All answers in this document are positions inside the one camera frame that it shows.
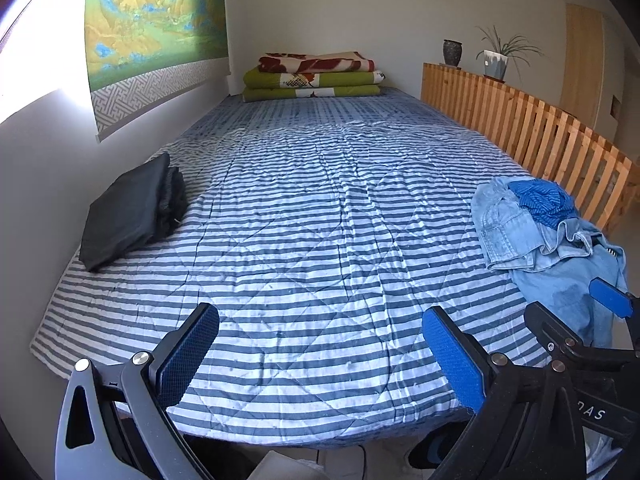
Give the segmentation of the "green folded blanket upper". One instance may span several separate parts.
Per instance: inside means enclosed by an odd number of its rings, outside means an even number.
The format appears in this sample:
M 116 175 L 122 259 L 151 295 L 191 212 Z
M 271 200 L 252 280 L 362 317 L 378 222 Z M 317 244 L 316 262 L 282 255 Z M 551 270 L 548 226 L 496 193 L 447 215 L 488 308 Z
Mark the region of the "green folded blanket upper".
M 253 68 L 243 76 L 243 82 L 249 89 L 307 89 L 331 87 L 357 87 L 367 84 L 380 84 L 385 74 L 374 72 L 335 72 L 335 73 L 265 73 Z

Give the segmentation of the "dark ceramic pot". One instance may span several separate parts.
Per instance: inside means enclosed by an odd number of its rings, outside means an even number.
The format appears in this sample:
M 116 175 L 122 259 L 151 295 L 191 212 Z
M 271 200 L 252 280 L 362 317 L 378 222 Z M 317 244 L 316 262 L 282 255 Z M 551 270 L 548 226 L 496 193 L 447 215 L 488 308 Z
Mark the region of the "dark ceramic pot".
M 442 57 L 447 66 L 458 67 L 462 58 L 462 43 L 445 39 L 442 43 Z

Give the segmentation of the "light blue denim jacket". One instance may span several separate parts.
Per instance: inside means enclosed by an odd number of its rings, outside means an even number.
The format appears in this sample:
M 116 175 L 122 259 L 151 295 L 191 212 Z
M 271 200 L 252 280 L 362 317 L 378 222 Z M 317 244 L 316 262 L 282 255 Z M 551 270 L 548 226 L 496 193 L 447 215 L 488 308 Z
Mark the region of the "light blue denim jacket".
M 536 178 L 496 177 L 476 188 L 471 214 L 486 268 L 509 274 L 527 302 L 540 302 L 584 344 L 608 348 L 614 314 L 590 296 L 589 284 L 602 278 L 626 292 L 625 252 L 579 214 L 556 229 L 537 223 L 508 189 L 528 179 Z

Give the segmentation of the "folded black garment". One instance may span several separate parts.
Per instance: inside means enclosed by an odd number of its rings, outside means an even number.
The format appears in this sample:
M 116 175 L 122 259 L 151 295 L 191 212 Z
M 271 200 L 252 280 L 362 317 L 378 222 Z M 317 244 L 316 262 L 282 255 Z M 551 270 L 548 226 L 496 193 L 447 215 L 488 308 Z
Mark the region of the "folded black garment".
M 87 271 L 99 271 L 171 235 L 186 208 L 186 182 L 163 152 L 121 174 L 90 205 L 78 259 Z

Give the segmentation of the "green folded blanket lower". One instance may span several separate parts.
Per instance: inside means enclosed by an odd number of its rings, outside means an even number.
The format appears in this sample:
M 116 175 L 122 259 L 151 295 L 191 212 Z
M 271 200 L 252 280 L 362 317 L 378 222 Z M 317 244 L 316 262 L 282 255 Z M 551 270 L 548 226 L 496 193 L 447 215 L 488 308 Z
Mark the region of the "green folded blanket lower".
M 350 98 L 351 96 L 378 96 L 381 88 L 377 84 L 364 84 L 355 87 L 326 87 L 326 88 L 275 88 L 250 89 L 246 88 L 242 97 L 245 102 L 306 99 L 306 98 Z

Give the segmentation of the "blue striped shorts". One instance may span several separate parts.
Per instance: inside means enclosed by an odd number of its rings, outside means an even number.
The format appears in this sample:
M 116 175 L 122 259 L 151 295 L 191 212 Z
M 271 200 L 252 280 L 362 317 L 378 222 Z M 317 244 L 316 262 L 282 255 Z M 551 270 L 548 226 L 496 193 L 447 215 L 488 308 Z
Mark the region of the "blue striped shorts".
M 556 182 L 544 179 L 513 180 L 508 184 L 508 189 L 518 199 L 520 207 L 543 226 L 556 229 L 562 221 L 578 217 L 574 198 Z

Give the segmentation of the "green folded blanket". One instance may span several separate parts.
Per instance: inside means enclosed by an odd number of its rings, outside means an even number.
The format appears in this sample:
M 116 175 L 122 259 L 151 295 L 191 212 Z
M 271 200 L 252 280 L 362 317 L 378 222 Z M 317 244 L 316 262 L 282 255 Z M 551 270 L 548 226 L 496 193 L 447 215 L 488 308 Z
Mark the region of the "green folded blanket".
M 246 88 L 242 97 L 245 102 L 306 99 L 306 98 L 350 98 L 351 96 L 378 96 L 381 88 L 377 84 L 364 84 L 355 87 L 326 87 L 326 88 L 275 88 L 250 89 Z
M 243 82 L 249 89 L 307 89 L 331 87 L 357 87 L 367 84 L 380 84 L 385 74 L 374 72 L 335 72 L 335 73 L 265 73 L 253 68 L 243 76 Z

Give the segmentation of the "wooden slatted bed rail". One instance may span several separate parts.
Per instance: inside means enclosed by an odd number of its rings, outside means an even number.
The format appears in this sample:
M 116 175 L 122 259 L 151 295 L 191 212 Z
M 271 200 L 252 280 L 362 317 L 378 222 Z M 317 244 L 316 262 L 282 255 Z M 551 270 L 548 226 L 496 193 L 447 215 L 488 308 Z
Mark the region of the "wooden slatted bed rail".
M 639 167 L 593 128 L 503 82 L 425 63 L 421 100 L 481 133 L 532 176 L 573 196 L 580 214 L 606 234 L 639 191 Z

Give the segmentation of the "potted spider plant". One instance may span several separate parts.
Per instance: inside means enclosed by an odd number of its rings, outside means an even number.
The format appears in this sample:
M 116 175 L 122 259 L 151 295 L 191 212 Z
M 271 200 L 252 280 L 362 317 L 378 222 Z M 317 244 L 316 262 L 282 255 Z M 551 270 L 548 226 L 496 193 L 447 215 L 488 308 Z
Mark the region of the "potted spider plant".
M 515 67 L 516 73 L 521 77 L 520 64 L 529 66 L 529 55 L 537 55 L 541 58 L 544 56 L 541 47 L 530 42 L 524 35 L 516 34 L 508 39 L 502 39 L 496 26 L 477 26 L 477 29 L 482 33 L 480 41 L 486 44 L 486 48 L 479 50 L 475 58 L 483 62 L 483 72 L 486 77 L 503 82 L 510 65 Z

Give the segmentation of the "wooden door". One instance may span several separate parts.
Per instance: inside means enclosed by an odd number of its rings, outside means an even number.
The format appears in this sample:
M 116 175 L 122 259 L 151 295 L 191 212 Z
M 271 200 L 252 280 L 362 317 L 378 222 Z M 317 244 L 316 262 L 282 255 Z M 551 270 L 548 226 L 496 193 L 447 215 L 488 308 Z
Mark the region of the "wooden door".
M 602 14 L 567 3 L 565 62 L 560 107 L 583 125 L 594 127 L 603 86 Z

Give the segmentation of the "landscape wall tapestry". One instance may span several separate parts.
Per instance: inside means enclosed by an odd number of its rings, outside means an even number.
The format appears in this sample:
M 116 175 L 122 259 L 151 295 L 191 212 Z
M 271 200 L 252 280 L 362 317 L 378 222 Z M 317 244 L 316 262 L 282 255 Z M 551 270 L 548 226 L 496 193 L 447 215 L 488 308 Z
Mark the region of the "landscape wall tapestry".
M 99 139 L 230 73 L 226 0 L 85 0 L 85 50 Z

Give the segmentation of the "blue white striped bedspread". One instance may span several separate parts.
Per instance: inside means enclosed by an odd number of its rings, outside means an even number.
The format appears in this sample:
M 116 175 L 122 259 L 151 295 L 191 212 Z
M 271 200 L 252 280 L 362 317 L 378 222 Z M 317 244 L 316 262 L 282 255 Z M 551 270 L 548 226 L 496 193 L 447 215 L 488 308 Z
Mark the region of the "blue white striped bedspread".
M 207 302 L 219 333 L 170 410 L 177 427 L 339 445 L 457 411 L 422 336 L 430 307 L 518 364 L 546 357 L 471 218 L 477 185 L 520 166 L 412 96 L 230 98 L 165 152 L 186 215 L 96 273 L 70 262 L 30 344 L 58 376 L 150 350 Z

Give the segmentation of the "red cream folded blanket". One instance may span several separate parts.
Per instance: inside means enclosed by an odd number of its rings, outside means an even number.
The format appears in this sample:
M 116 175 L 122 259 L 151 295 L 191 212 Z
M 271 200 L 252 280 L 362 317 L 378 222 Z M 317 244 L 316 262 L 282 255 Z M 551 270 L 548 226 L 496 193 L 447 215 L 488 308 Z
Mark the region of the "red cream folded blanket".
M 265 53 L 258 60 L 263 73 L 339 73 L 375 70 L 375 62 L 357 51 L 330 54 Z

